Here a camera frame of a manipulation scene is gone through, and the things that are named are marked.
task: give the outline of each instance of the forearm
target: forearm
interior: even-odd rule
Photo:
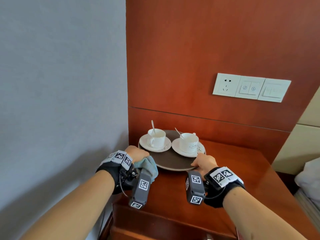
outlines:
[[[232,189],[223,207],[245,240],[306,240],[298,231],[244,189]]]
[[[21,240],[85,239],[114,190],[114,180],[98,171],[44,214]]]

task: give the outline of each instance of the tabletop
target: tabletop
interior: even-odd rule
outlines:
[[[319,239],[317,230],[262,153],[253,149],[205,140],[200,141],[205,146],[207,154],[216,158],[218,166],[230,168],[244,181],[246,190],[251,195],[278,214],[307,239]],[[159,169],[159,176],[150,186],[148,201],[144,208],[139,211],[130,208],[128,199],[125,197],[114,203],[115,225],[129,224],[139,228],[137,222],[125,223],[123,219],[120,221],[117,218],[117,212],[129,213],[130,217],[145,214],[145,217],[153,215],[177,224],[234,238],[236,235],[234,224],[223,208],[214,209],[206,204],[195,206],[187,202],[186,174],[186,172]],[[161,227],[162,230],[155,233],[159,229],[156,227],[157,221],[152,224],[154,224],[154,228],[147,235],[158,239],[169,239],[167,233],[165,234],[163,231],[164,226]]]

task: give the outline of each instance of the mattress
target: mattress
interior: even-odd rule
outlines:
[[[294,197],[320,233],[320,209],[318,209],[318,207],[305,195],[301,188],[297,191]]]

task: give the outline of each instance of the wall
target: wall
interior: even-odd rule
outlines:
[[[11,240],[128,145],[126,7],[0,0],[0,13],[0,236]]]
[[[320,89],[315,93],[272,167],[283,173],[298,174],[304,164],[320,157]]]
[[[319,7],[320,0],[126,0],[129,143],[153,119],[259,149],[272,162],[320,85]],[[217,73],[292,82],[282,103],[272,103],[212,95]]]

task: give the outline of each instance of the gray device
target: gray device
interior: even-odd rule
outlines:
[[[145,169],[134,179],[132,190],[132,198],[129,205],[136,209],[141,209],[147,203],[148,194],[151,185],[151,177],[146,173]]]
[[[186,200],[193,205],[200,205],[206,196],[205,187],[198,171],[189,171],[186,177]]]

